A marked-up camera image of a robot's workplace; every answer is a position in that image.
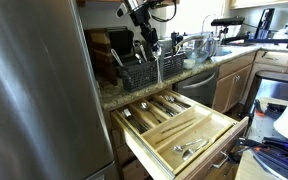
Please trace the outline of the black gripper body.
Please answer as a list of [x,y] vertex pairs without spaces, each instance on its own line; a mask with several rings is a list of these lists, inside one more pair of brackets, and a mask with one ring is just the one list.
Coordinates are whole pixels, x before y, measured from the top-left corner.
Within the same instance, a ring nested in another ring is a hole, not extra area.
[[130,17],[135,26],[147,26],[150,19],[148,7],[141,6],[136,8],[131,12]]

